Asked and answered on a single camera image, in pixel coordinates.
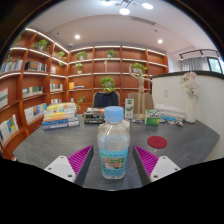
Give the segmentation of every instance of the red circular coaster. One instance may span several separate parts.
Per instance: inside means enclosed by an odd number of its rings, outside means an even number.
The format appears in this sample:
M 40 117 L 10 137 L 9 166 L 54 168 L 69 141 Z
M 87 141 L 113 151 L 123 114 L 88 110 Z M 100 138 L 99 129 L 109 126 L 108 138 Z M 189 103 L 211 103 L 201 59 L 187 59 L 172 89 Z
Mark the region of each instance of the red circular coaster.
M 147 142 L 150 146 L 157 149 L 164 148 L 167 145 L 166 139 L 160 136 L 151 136 L 148 138 Z

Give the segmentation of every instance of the green plant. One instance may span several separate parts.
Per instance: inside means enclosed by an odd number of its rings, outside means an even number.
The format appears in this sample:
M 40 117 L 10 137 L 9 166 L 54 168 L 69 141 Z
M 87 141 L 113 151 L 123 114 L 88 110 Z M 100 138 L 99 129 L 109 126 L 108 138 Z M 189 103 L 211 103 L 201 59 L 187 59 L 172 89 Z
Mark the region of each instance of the green plant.
M 64 51 L 60 51 L 60 52 L 58 52 L 57 53 L 57 56 L 59 57 L 59 58 L 61 58 L 62 60 L 65 60 L 66 59 L 66 57 L 63 57 L 65 55 L 65 53 L 64 53 Z M 62 63 L 62 62 L 58 62 L 58 64 L 60 65 L 60 66 L 63 66 L 64 64 Z
M 144 67 L 143 65 L 137 62 L 135 62 L 135 64 L 133 65 L 133 68 L 141 69 L 143 73 L 147 70 L 147 67 Z
M 103 91 L 108 90 L 109 92 L 114 91 L 114 87 L 115 87 L 115 82 L 114 79 L 112 77 L 103 77 L 100 80 L 101 86 L 103 87 Z
M 81 110 L 80 104 L 83 103 L 83 102 L 86 102 L 85 96 L 79 97 L 79 99 L 77 101 L 77 104 L 76 104 L 78 110 Z
M 83 67 L 82 63 L 77 63 L 73 66 L 73 68 L 77 68 L 78 70 L 81 70 Z
M 108 50 L 107 51 L 107 55 L 110 54 L 112 57 L 116 57 L 116 51 L 112 50 Z
M 79 53 L 77 53 L 75 55 L 76 59 L 79 60 L 80 59 L 80 56 L 83 56 L 84 59 L 87 58 L 88 54 L 85 52 L 85 51 L 80 51 Z
M 49 53 L 49 48 L 50 46 L 47 46 L 47 41 L 46 40 L 40 40 L 39 42 L 34 44 L 34 48 L 39 50 L 41 47 L 43 47 L 43 50 L 45 50 L 47 53 Z

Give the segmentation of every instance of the bottle label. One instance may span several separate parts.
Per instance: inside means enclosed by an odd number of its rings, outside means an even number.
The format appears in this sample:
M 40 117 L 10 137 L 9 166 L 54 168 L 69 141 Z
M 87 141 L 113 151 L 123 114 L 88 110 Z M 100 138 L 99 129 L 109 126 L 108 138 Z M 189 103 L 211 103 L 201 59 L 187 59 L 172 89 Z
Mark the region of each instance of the bottle label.
M 124 173 L 128 148 L 122 151 L 105 151 L 99 148 L 102 172 L 108 176 L 120 176 Z

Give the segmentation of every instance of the ceiling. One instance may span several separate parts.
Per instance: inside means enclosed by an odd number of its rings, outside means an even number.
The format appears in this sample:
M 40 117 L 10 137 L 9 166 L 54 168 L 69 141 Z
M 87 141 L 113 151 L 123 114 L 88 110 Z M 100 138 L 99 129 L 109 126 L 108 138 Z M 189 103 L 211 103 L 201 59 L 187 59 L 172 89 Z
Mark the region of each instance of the ceiling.
M 67 50 L 116 44 L 169 52 L 177 58 L 179 53 L 190 50 L 217 50 L 192 19 L 169 3 L 162 0 L 132 1 L 127 7 L 130 14 L 124 16 L 119 10 L 127 3 L 115 6 L 121 2 L 113 0 L 111 6 L 103 6 L 100 0 L 66 0 L 44 11 L 29 27 L 44 32 Z M 147 10 L 141 2 L 150 3 L 154 8 Z M 134 21 L 132 17 L 155 24 Z M 74 38 L 76 34 L 81 36 L 79 40 Z

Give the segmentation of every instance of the stacked books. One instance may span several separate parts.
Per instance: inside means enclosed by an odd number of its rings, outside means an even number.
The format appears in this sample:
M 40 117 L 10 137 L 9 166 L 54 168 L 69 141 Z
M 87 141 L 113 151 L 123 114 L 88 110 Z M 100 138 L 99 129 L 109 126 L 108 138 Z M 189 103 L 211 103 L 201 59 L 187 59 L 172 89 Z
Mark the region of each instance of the stacked books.
M 62 84 L 50 83 L 50 89 L 51 89 L 51 92 L 53 92 L 53 91 L 61 91 L 61 90 L 63 90 L 63 85 Z
M 34 86 L 23 89 L 23 98 L 43 93 L 43 86 Z
M 3 63 L 1 66 L 1 73 L 9 72 L 9 71 L 15 71 L 15 70 L 21 70 L 23 60 L 17 60 L 15 62 L 7 62 Z
M 88 107 L 83 113 L 85 124 L 103 124 L 104 120 L 104 108 L 91 108 Z
M 44 114 L 44 111 L 47 109 L 46 103 L 42 103 L 40 105 L 36 105 L 33 107 L 29 107 L 24 110 L 27 124 L 35 120 Z
M 160 116 L 176 118 L 178 121 L 183 121 L 185 118 L 185 112 L 179 107 L 166 105 L 166 104 L 156 104 L 155 110 L 160 111 Z
M 75 103 L 51 104 L 44 111 L 43 129 L 73 127 L 79 125 Z
M 62 99 L 60 98 L 60 99 L 53 99 L 53 100 L 51 100 L 51 103 L 53 104 L 53 103 L 62 103 Z
M 0 90 L 0 108 L 8 104 L 8 88 Z
M 28 61 L 25 64 L 25 70 L 32 70 L 32 71 L 42 71 L 46 72 L 47 70 L 47 65 L 42 64 L 40 62 L 35 62 L 35 61 Z
M 9 120 L 3 121 L 0 124 L 0 141 L 2 146 L 4 146 L 7 140 L 18 130 L 19 127 L 15 114 L 13 114 Z

